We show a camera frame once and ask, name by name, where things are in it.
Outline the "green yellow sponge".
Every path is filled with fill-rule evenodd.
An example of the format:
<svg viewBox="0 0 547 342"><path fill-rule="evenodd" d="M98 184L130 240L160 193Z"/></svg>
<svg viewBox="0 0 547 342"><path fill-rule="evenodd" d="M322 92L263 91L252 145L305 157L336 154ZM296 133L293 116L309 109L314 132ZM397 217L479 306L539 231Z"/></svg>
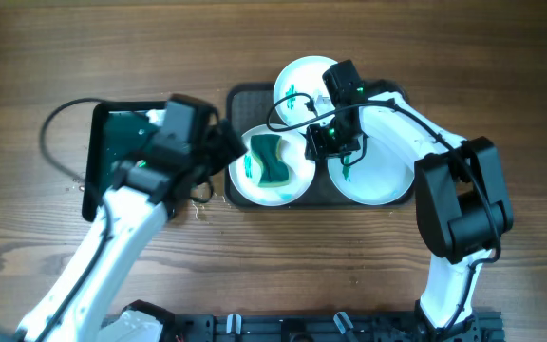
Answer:
<svg viewBox="0 0 547 342"><path fill-rule="evenodd" d="M275 134L253 135L250 147L254 166L259 166L258 187L280 187L290 181L290 168L282 161L282 138Z"/></svg>

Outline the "white plate top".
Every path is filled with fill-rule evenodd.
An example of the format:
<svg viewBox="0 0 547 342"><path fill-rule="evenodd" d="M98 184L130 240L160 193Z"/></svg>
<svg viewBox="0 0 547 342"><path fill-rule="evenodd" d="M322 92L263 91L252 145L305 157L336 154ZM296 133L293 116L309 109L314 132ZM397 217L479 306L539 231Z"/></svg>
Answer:
<svg viewBox="0 0 547 342"><path fill-rule="evenodd" d="M323 81L323 74L335 65L336 61L324 56L306 56L288 64L278 75L273 87L273 102L295 93L305 93L311 96L322 94L330 96ZM316 114L309 111L307 97L297 96L281 102L276 112L287 126L301 124L316 116L324 115L334 110L334 106L314 106Z"/></svg>

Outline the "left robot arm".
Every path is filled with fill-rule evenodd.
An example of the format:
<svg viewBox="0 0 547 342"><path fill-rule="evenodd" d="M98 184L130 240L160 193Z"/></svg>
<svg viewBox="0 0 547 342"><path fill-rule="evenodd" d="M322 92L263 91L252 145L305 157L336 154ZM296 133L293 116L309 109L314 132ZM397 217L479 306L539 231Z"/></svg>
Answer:
<svg viewBox="0 0 547 342"><path fill-rule="evenodd" d="M106 323L108 309L141 251L190 200L192 190L244 155L231 124L197 98L173 95L146 145L115 164L110 187L85 192L97 214L46 296L0 341L162 341L171 313L145 304Z"/></svg>

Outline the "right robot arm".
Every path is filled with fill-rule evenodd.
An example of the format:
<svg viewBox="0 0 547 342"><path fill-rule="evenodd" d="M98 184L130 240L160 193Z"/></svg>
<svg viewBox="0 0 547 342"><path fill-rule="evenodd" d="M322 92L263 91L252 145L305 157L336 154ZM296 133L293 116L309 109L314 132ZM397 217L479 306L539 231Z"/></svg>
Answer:
<svg viewBox="0 0 547 342"><path fill-rule="evenodd" d="M344 159L372 138L408 159L417 226L431 253L414 335L444 341L466 333L475 320L471 298L479 271L499 260L500 238L514 222L497 148L484 137L467 140L439 127L391 81L362 80L350 60L330 66L322 79L331 121L308 126L306 158Z"/></svg>

